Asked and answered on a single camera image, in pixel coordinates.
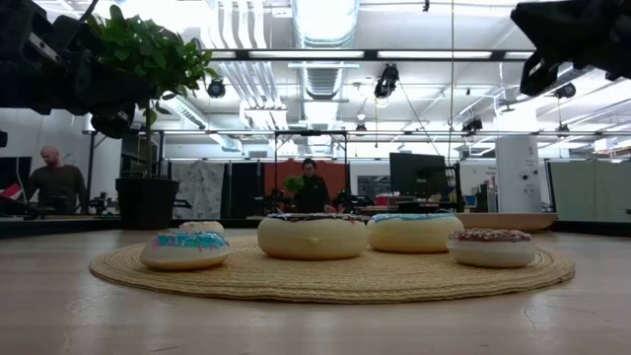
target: light wood surface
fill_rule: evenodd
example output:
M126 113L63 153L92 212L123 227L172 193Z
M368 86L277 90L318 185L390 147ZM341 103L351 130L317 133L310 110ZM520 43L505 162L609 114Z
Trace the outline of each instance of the light wood surface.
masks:
M574 257L574 280L528 293L417 304L189 298L90 274L95 255L150 236L114 231L0 240L0 354L631 353L631 238L537 235L541 247Z

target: bald man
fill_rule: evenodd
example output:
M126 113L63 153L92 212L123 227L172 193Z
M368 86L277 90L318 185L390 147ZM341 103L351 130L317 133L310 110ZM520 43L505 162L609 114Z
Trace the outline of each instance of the bald man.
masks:
M55 147L45 146L40 153L46 166L31 175L26 187L27 200L31 200L35 191L39 190L39 206L53 207L57 213L74 214L78 196L81 211L87 212L86 184L79 168L64 165Z

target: woven round rug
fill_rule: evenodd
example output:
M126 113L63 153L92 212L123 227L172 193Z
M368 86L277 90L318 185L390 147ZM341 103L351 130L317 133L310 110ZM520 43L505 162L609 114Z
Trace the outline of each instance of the woven round rug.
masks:
M233 254L224 264L200 271L161 272L145 267L143 245L96 257L92 272L108 281L197 297L321 303L401 303L521 292L569 280L574 262L539 249L517 269L456 263L448 253L400 254L367 249L328 261L281 260L258 248L256 237L228 238Z

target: potted plant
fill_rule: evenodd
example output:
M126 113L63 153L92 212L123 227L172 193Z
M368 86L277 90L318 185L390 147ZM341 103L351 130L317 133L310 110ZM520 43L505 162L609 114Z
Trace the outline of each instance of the potted plant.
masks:
M100 62L146 80L153 95L136 103L144 111L148 140L147 170L144 177L122 177L116 180L120 218L125 229L165 229L173 216L179 183L152 177L151 125L157 112L170 114L160 107L160 100L171 100L187 91L199 90L199 81L206 75L216 76L208 67L212 53L202 52L199 41L184 42L179 34L139 16L125 19L116 5L109 8L110 19L101 22L88 19L91 29L104 41Z
M303 177L287 177L283 182L285 188L294 195L300 192L301 189L305 186L305 181Z

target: chocolate frosted donut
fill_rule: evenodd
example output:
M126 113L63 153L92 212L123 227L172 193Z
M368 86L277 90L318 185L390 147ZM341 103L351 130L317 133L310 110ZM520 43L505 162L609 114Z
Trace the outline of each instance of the chocolate frosted donut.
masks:
M268 255L298 260L357 256L366 249L366 225L343 214L269 215L258 225L258 246Z
M530 235L520 231L457 231L450 234L447 247L457 262L485 267L526 266L536 253Z

